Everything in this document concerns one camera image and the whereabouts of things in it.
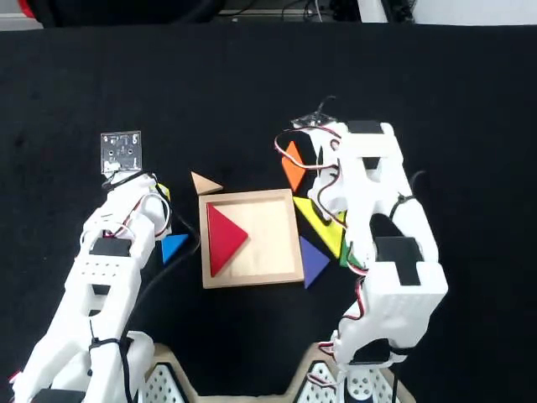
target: red triangle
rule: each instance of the red triangle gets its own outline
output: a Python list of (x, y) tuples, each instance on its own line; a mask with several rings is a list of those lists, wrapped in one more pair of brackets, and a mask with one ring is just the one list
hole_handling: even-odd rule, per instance
[(248, 234), (210, 203), (207, 203), (207, 221), (211, 277), (214, 277), (246, 241)]

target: green piece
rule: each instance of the green piece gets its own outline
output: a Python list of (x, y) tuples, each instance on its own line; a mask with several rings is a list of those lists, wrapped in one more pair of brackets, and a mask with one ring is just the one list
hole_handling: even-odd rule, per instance
[[(341, 254), (339, 256), (339, 265), (341, 267), (347, 267), (347, 253), (348, 253), (347, 242), (345, 242), (345, 239), (343, 239), (343, 242), (341, 242)], [(352, 255), (351, 255), (351, 263), (356, 266), (360, 266), (356, 258)]]

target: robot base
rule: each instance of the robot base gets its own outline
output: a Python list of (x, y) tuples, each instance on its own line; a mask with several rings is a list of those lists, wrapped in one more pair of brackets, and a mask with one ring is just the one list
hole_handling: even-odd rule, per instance
[[(140, 398), (138, 403), (342, 403), (343, 401), (391, 403), (392, 398), (391, 385), (394, 376), (388, 369), (360, 368), (352, 371), (347, 377), (348, 386), (346, 387), (347, 394), (353, 397), (352, 400), (338, 401), (338, 396), (333, 389), (322, 389), (312, 385), (305, 378), (308, 372), (334, 382), (336, 376), (333, 374), (337, 372), (331, 359), (320, 353), (316, 345), (312, 345), (302, 358), (289, 388), (283, 395), (199, 396), (190, 384), (179, 361), (167, 347), (155, 345), (154, 362), (157, 364), (148, 378), (146, 390), (142, 395), (143, 399)], [(400, 381), (397, 396), (398, 403), (415, 403), (414, 397)]]

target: yellow triangle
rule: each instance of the yellow triangle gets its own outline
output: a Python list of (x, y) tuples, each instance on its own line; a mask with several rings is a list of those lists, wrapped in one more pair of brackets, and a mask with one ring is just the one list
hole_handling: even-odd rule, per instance
[(201, 175), (191, 172), (192, 180), (194, 181), (194, 187), (196, 188), (196, 193), (198, 196), (206, 195), (208, 193), (214, 193), (215, 191), (221, 191), (223, 189), (222, 185), (218, 185), (216, 182), (213, 182), (207, 178), (204, 178)]
[[(343, 240), (343, 228), (341, 225), (338, 225), (336, 222), (331, 222), (330, 225), (326, 226), (313, 211), (313, 206), (311, 205), (312, 201), (310, 199), (295, 196), (293, 197), (293, 201), (295, 201), (300, 212), (304, 214), (305, 219), (308, 220), (313, 229), (315, 229), (315, 232), (319, 234), (328, 249), (334, 256), (339, 258), (341, 253), (341, 241)], [(344, 221), (345, 213), (340, 212), (337, 217)]]

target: beige triangle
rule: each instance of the beige triangle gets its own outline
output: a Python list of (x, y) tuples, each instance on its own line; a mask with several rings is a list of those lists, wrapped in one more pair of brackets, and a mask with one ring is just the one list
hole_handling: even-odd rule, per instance
[(222, 185), (218, 185), (216, 182), (204, 178), (195, 172), (191, 172), (191, 174), (198, 196), (214, 193), (215, 191), (221, 191), (224, 188)]

